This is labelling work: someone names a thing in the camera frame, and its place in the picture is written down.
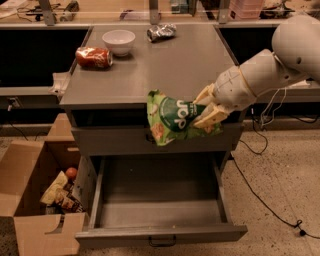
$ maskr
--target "white bowl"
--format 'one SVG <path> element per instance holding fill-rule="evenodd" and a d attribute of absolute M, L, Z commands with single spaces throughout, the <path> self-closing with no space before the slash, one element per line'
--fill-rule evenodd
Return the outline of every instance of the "white bowl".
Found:
<path fill-rule="evenodd" d="M 102 36 L 105 46 L 116 56 L 128 55 L 135 39 L 135 34 L 128 30 L 112 30 Z"/>

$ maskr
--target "desk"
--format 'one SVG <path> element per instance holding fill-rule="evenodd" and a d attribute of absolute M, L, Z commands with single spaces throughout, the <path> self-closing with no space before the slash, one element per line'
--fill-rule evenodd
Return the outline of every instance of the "desk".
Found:
<path fill-rule="evenodd" d="M 234 226 L 220 175 L 242 132 L 235 113 L 217 136 L 151 143 L 147 94 L 192 100 L 233 65 L 215 28 L 178 24 L 176 37 L 151 44 L 148 24 L 94 26 L 87 46 L 102 35 L 128 29 L 136 42 L 109 70 L 75 68 L 61 100 L 83 156 L 98 173 L 88 230 L 76 234 L 83 247 L 171 246 L 236 241 L 247 231 Z"/>

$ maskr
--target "concrete floor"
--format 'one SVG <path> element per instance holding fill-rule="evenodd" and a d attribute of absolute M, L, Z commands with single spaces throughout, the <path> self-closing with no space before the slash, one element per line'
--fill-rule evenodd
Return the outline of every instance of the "concrete floor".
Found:
<path fill-rule="evenodd" d="M 320 120 L 305 124 L 294 119 L 275 120 L 263 134 L 269 145 L 261 156 L 239 143 L 234 157 L 254 191 L 282 218 L 320 236 Z M 34 140 L 50 126 L 19 126 Z M 0 159 L 12 139 L 24 139 L 10 126 L 0 128 Z M 265 146 L 262 137 L 245 122 L 241 140 L 255 151 Z M 151 247 L 80 250 L 80 255 L 320 255 L 320 240 L 300 237 L 299 229 L 283 224 L 249 190 L 235 164 L 229 161 L 222 175 L 226 198 L 235 224 L 247 225 L 238 242 Z M 0 255 L 18 255 L 11 219 L 0 218 Z"/>

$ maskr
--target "drawer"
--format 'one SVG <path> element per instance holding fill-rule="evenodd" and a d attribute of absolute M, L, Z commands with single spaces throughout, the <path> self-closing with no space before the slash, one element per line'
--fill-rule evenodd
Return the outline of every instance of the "drawer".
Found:
<path fill-rule="evenodd" d="M 84 248 L 237 241 L 213 153 L 106 156 Z"/>
<path fill-rule="evenodd" d="M 231 151 L 243 130 L 242 123 L 227 123 L 223 132 L 210 137 L 176 140 L 159 147 L 144 126 L 73 127 L 72 134 L 82 155 L 127 155 L 179 152 Z"/>

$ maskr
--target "snack bag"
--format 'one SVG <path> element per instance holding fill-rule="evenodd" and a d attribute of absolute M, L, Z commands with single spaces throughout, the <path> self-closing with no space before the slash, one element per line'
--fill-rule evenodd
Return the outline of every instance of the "snack bag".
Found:
<path fill-rule="evenodd" d="M 198 129 L 190 125 L 205 108 L 205 105 L 172 99 L 159 90 L 149 92 L 148 121 L 157 145 L 165 146 L 175 139 L 185 140 L 221 133 L 220 123 L 214 124 L 210 129 Z"/>

